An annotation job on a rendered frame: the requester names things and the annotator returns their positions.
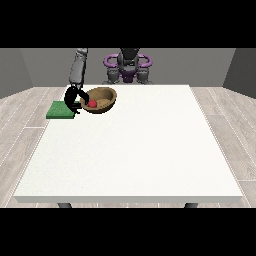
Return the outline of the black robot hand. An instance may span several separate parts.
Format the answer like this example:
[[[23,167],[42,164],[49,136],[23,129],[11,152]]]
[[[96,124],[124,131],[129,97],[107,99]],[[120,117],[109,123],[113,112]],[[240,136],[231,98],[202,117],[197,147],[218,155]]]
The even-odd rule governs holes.
[[[64,102],[74,114],[79,114],[79,109],[81,109],[81,104],[75,102],[77,96],[85,101],[85,105],[90,100],[89,95],[83,91],[82,85],[71,85],[65,92]]]

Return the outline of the brown wooden bowl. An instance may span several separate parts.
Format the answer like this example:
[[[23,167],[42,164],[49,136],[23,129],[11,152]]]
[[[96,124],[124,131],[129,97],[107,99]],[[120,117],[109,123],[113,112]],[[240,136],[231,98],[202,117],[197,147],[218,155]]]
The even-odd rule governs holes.
[[[85,104],[85,100],[80,98],[81,106],[84,110],[92,114],[102,114],[109,111],[115,104],[117,93],[110,87],[97,87],[90,89],[87,94],[90,100],[95,100],[97,106],[91,108]]]

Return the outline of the green square pad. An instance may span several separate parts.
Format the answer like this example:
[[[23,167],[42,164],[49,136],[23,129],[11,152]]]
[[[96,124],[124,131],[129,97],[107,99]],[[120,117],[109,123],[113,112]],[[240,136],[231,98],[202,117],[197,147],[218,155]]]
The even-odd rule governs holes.
[[[47,114],[47,119],[73,119],[75,113],[72,112],[64,101],[53,101]]]

